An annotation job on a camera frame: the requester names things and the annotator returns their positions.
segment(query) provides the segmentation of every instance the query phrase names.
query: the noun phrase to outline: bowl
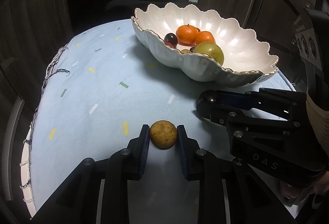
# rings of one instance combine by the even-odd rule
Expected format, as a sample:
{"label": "bowl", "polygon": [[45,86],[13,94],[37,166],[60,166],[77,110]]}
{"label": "bowl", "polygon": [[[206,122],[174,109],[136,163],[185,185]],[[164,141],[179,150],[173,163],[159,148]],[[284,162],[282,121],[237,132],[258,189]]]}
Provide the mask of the bowl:
{"label": "bowl", "polygon": [[[160,63],[182,70],[195,81],[215,81],[236,88],[261,83],[279,70],[275,66],[279,58],[269,54],[269,43],[258,41],[254,30],[241,28],[236,19],[224,19],[215,10],[203,12],[195,5],[179,8],[174,3],[164,8],[150,4],[146,12],[136,8],[131,20],[139,41]],[[165,35],[175,34],[179,26],[186,24],[213,34],[224,53],[223,66],[206,54],[181,52],[190,46],[178,44],[173,49],[165,45]]]}

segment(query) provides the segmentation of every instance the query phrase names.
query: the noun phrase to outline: scalloped bowl rim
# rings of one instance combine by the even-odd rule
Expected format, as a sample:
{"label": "scalloped bowl rim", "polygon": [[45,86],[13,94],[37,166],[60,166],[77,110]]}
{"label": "scalloped bowl rim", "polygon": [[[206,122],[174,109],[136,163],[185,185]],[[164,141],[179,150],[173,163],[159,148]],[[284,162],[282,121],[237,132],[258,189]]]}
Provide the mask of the scalloped bowl rim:
{"label": "scalloped bowl rim", "polygon": [[[166,44],[165,44],[165,41],[162,39],[162,38],[160,38],[160,36],[158,35],[158,34],[156,34],[153,30],[149,30],[149,29],[146,29],[146,30],[144,30],[144,29],[142,29],[140,26],[139,26],[139,24],[138,24],[138,22],[137,22],[137,20],[138,20],[138,16],[137,16],[137,10],[138,9],[140,9],[141,11],[143,11],[143,12],[145,12],[145,13],[147,13],[148,12],[148,9],[149,9],[149,6],[156,6],[157,8],[159,8],[159,9],[165,9],[169,4],[174,4],[174,3],[172,3],[172,2],[170,2],[170,3],[167,3],[163,8],[160,8],[160,7],[158,7],[157,5],[154,5],[154,4],[149,4],[148,6],[147,6],[147,9],[146,9],[146,11],[143,11],[142,9],[140,9],[140,8],[135,8],[135,10],[134,10],[134,16],[131,16],[131,20],[133,21],[133,23],[136,25],[136,27],[139,29],[139,30],[141,30],[142,32],[148,32],[148,33],[150,33],[151,35],[153,35],[154,37],[156,37],[164,46],[166,46],[166,47],[168,47]],[[178,7],[179,9],[184,9],[184,8],[186,8],[186,7],[188,7],[188,6],[195,6],[195,5],[193,5],[193,4],[189,4],[189,5],[187,5],[187,6],[185,6],[185,7]],[[201,11],[197,6],[195,6],[197,9],[198,9],[198,11],[200,11],[201,13],[206,13],[206,11]],[[210,10],[207,10],[207,11],[214,11],[217,15],[218,15],[218,17],[220,17],[220,18],[222,18],[220,15],[219,15],[219,13],[216,11],[216,10],[213,10],[213,9],[210,9]],[[239,22],[235,19],[235,18],[227,18],[227,19],[233,19],[233,20],[235,20],[236,22],[237,22],[237,24],[238,24],[238,26],[239,26],[239,28],[240,29],[242,29],[242,30],[252,30],[254,33],[255,33],[255,36],[256,36],[256,32],[255,32],[255,30],[253,30],[253,29],[244,29],[244,28],[242,28],[241,26],[240,26],[240,24],[239,24]],[[268,45],[269,45],[269,49],[268,49],[268,51],[267,51],[267,54],[269,55],[269,56],[275,56],[275,55],[270,55],[269,54],[269,50],[270,50],[270,44],[268,43],[268,42],[266,42]],[[168,47],[168,48],[170,48],[172,51],[176,51],[178,54],[182,54],[182,55],[184,55],[184,53],[182,53],[179,49],[177,49],[177,48],[171,48],[171,47]],[[230,68],[223,68],[214,58],[212,58],[212,57],[210,57],[209,55],[207,55],[207,54],[201,54],[201,53],[193,53],[193,54],[196,54],[196,55],[199,55],[201,58],[207,58],[207,59],[209,59],[209,60],[211,60],[213,63],[215,63],[219,68],[221,68],[222,70],[225,70],[225,71],[228,71],[228,72],[231,72],[231,73],[234,73],[234,74],[251,74],[251,73],[261,73],[262,75],[264,75],[264,76],[269,76],[269,75],[271,75],[271,74],[275,74],[278,70],[279,70],[279,68],[278,67],[276,67],[273,71],[271,71],[270,73],[263,73],[262,71],[260,71],[260,70],[250,70],[250,71],[241,71],[241,72],[236,72],[236,71],[233,71],[232,69],[230,69]],[[276,65],[277,63],[278,63],[278,61],[279,61],[279,57],[278,56],[276,56],[277,57],[277,59],[276,59],[276,61],[273,63],[273,64],[271,64],[271,67],[272,68],[274,68],[274,65]]]}

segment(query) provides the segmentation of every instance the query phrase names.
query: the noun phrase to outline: orange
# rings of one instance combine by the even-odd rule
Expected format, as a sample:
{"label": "orange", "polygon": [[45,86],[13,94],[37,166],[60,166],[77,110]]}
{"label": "orange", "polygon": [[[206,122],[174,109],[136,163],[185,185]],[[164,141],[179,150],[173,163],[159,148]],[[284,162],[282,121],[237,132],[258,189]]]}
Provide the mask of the orange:
{"label": "orange", "polygon": [[196,45],[198,45],[202,42],[206,42],[206,41],[209,41],[209,42],[212,42],[212,43],[216,44],[215,38],[213,37],[211,32],[201,31],[195,37],[195,44]]}
{"label": "orange", "polygon": [[178,42],[185,45],[193,44],[197,34],[197,28],[189,24],[178,27],[176,31]]}

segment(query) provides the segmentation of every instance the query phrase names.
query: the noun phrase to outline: potato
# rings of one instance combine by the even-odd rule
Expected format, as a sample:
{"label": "potato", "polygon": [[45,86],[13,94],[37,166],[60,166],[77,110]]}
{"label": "potato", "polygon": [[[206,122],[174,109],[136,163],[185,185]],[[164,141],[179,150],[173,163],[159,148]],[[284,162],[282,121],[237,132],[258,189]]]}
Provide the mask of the potato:
{"label": "potato", "polygon": [[150,139],[160,149],[169,149],[177,141],[176,127],[168,121],[160,120],[151,125]]}

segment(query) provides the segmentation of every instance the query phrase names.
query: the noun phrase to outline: beige cloth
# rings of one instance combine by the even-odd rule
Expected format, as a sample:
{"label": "beige cloth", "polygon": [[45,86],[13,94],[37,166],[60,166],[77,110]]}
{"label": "beige cloth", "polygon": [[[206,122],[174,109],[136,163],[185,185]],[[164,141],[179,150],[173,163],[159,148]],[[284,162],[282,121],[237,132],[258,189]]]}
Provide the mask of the beige cloth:
{"label": "beige cloth", "polygon": [[314,133],[329,156],[329,112],[319,108],[306,93],[306,111]]}

